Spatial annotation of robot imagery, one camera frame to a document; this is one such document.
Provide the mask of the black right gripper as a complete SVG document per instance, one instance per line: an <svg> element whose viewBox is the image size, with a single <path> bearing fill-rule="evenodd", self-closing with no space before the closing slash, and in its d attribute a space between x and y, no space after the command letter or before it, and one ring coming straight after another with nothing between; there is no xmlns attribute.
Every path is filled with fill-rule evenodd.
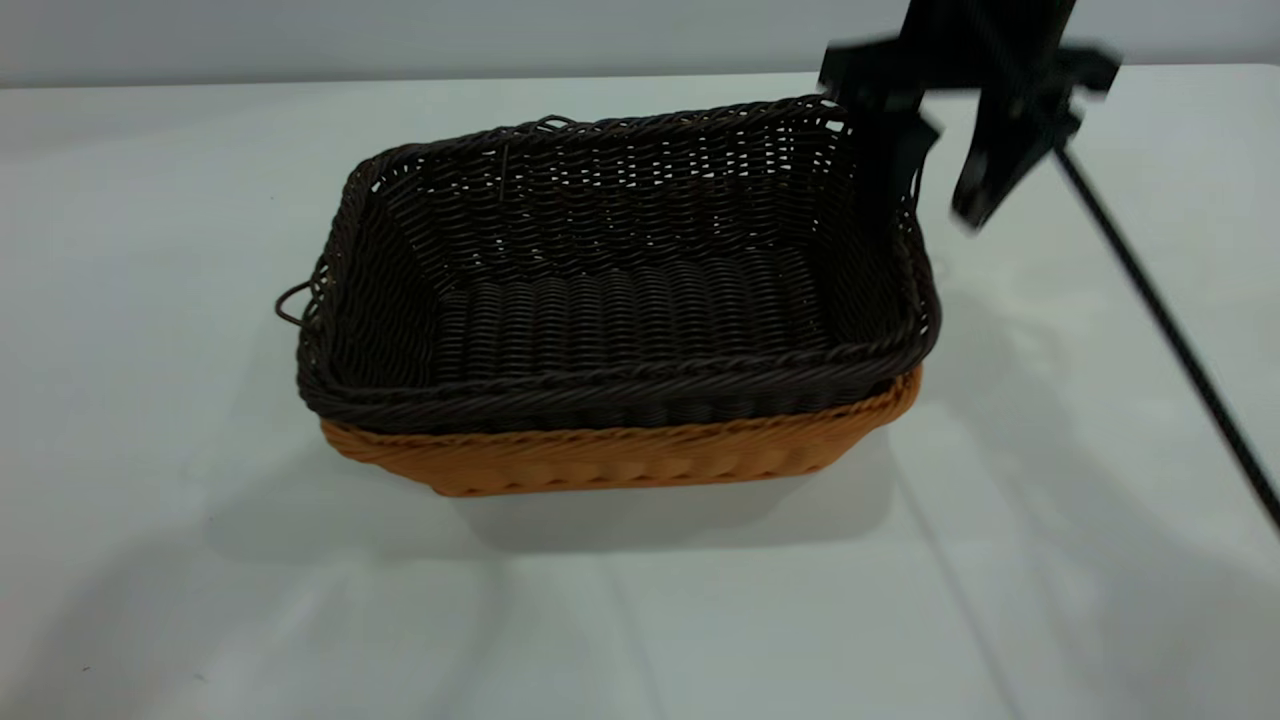
<svg viewBox="0 0 1280 720"><path fill-rule="evenodd" d="M1085 88L1110 91L1120 58L1096 45L1066 45L1073 1L913 1L900 31L864 44L831 44L818 86L849 102L861 156L855 220L879 242L916 220L925 160L940 132L922 94L950 90ZM954 214L980 229L1021 179L1082 120L1068 94L1030 102L982 94Z"/></svg>

